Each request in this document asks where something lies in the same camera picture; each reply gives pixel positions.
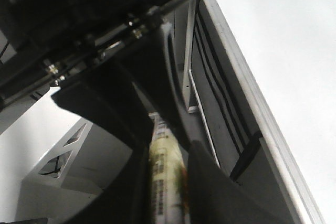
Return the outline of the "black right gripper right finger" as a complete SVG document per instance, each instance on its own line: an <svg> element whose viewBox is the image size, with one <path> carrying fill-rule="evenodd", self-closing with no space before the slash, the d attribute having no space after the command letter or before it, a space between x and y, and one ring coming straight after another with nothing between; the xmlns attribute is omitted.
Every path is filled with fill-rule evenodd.
<svg viewBox="0 0 336 224"><path fill-rule="evenodd" d="M198 141L191 141L182 115L171 44L171 26L140 26L134 30L132 59L127 68L176 137L187 171L190 223L278 223L279 220L246 196L215 164Z"/></svg>

